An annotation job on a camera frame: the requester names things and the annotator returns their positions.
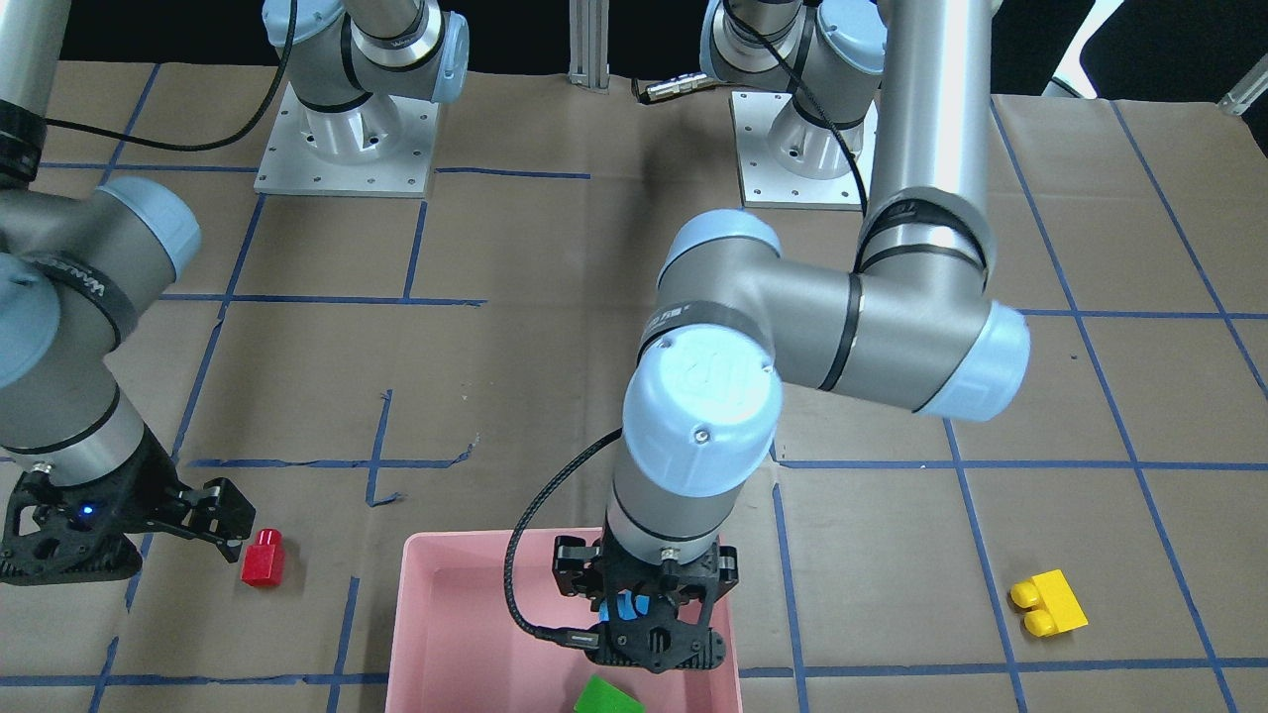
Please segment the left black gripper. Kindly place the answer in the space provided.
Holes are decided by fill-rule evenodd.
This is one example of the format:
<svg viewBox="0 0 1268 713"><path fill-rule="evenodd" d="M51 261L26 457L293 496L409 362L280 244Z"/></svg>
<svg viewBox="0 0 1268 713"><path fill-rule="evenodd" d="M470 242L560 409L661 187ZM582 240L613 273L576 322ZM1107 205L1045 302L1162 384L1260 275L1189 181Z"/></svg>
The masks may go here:
<svg viewBox="0 0 1268 713"><path fill-rule="evenodd" d="M718 669L727 660L727 641L710 620L739 581L734 547L711 543L689 563L650 565L607 534L592 546L558 535L552 568L562 595L587 599L598 615L587 629L553 629L554 644L583 650L598 666L650 672Z"/></svg>

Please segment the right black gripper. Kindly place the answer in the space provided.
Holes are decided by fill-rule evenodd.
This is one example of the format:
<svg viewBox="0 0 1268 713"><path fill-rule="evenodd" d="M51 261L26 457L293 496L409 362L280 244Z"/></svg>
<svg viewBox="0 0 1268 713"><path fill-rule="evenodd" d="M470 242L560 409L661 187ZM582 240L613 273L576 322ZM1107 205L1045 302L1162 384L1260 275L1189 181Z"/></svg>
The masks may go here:
<svg viewBox="0 0 1268 713"><path fill-rule="evenodd" d="M235 482L218 477L193 488L178 480L153 433L117 469L89 483L52 483L27 469L6 505L1 581L68 585L131 579L142 559L131 534L162 532L213 543L237 562L257 509Z"/></svg>

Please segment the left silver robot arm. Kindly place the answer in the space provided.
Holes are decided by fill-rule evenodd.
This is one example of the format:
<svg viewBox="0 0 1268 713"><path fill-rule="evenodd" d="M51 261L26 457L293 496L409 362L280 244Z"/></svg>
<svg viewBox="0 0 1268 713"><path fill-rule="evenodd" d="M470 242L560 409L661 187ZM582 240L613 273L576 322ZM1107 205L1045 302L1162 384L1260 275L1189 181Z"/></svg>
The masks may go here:
<svg viewBox="0 0 1268 713"><path fill-rule="evenodd" d="M1017 311L987 296L998 252L987 217L987 113L997 1L713 1L700 66L724 84L786 91L806 126L839 141L879 101L853 266L784 258L743 209L697 214L656 279L623 400L620 450L593 546L560 535L562 595L598 622L527 622L514 598L522 516L503 554L503 600L534 638L598 666L716 669L714 605L738 581L716 533L773 445L784 384L981 422L1013 400L1031 354Z"/></svg>

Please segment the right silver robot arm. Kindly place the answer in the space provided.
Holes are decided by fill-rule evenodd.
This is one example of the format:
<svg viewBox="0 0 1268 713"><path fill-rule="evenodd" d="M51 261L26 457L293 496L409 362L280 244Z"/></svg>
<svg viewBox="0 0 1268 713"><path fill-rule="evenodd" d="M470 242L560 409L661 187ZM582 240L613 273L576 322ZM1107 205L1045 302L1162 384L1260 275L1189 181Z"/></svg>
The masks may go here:
<svg viewBox="0 0 1268 713"><path fill-rule="evenodd" d="M257 511L236 483L178 478L105 365L199 252L200 226L158 181L120 176L71 199L30 189L49 133L68 1L3 4L3 452L20 469L3 520L3 582L131 579L132 535L169 533L236 562ZM450 103L470 27L436 1L268 1L268 41L318 156L377 159L402 141L393 99Z"/></svg>

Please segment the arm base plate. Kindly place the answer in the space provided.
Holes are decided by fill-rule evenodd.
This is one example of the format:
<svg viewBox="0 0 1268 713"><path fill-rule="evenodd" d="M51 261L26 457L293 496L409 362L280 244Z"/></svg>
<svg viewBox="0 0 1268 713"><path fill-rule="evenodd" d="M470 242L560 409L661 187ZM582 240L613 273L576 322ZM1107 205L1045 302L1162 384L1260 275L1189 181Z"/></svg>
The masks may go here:
<svg viewBox="0 0 1268 713"><path fill-rule="evenodd" d="M254 188L268 195L422 199L440 118L436 103L384 94L323 113L287 88Z"/></svg>
<svg viewBox="0 0 1268 713"><path fill-rule="evenodd" d="M741 199L746 208L860 212L852 167L831 132L812 126L787 93L734 91Z"/></svg>

